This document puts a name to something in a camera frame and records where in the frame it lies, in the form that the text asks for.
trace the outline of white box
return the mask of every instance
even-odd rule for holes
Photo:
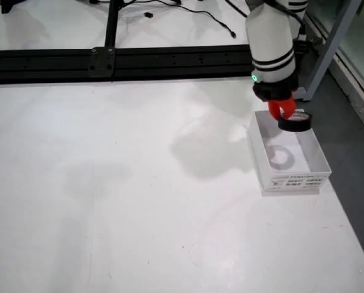
[[[316,190],[331,174],[312,129],[282,131],[269,111],[256,111],[249,136],[265,191]]]

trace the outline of black cable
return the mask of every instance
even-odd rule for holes
[[[229,6],[231,6],[237,12],[239,12],[240,15],[244,16],[244,18],[247,18],[247,14],[245,14],[242,10],[240,10],[239,8],[237,8],[230,0],[225,0],[225,2],[227,2]]]
[[[166,3],[166,2],[163,2],[163,1],[161,1],[161,0],[147,0],[147,1],[137,1],[137,0],[132,0],[132,1],[130,1],[130,2],[128,2],[128,3],[126,3],[125,5],[124,5],[124,7],[126,7],[126,6],[128,6],[128,5],[131,5],[131,4],[138,4],[138,3],[150,3],[150,2],[160,2],[160,3],[162,3],[162,4],[164,4],[164,5],[167,5],[167,6],[171,6],[171,7],[178,7],[178,8],[182,8],[182,9],[185,9],[185,10],[187,10],[187,11],[189,11],[189,12],[192,12],[192,13],[203,13],[203,14],[206,14],[206,15],[208,15],[209,17],[211,17],[215,22],[217,22],[218,24],[220,24],[222,27],[224,27],[227,31],[229,31],[230,32],[230,34],[231,34],[231,36],[233,37],[233,38],[236,38],[236,33],[235,32],[233,32],[225,23],[222,23],[221,21],[219,21],[216,17],[214,17],[213,15],[212,15],[212,13],[210,13],[210,12],[208,12],[208,11],[204,11],[204,10],[191,10],[191,9],[188,9],[188,8],[186,8],[186,7],[184,7],[184,6],[182,6],[182,5],[176,5],[176,4],[169,4],[169,3]]]

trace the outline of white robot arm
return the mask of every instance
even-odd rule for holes
[[[269,110],[276,119],[280,116],[280,107],[285,118],[296,108],[292,91],[298,88],[298,70],[293,39],[299,36],[306,6],[305,0],[264,0],[246,19],[255,68],[253,89],[257,97],[269,102]]]

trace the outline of black tape roll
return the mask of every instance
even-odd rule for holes
[[[302,132],[311,129],[311,121],[311,114],[296,111],[288,119],[280,117],[278,127],[285,131]]]

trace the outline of gray floor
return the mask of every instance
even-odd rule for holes
[[[316,61],[305,56],[304,77]],[[364,249],[364,126],[330,73],[326,73],[313,100],[299,103],[313,114],[313,129],[332,168],[331,183]]]

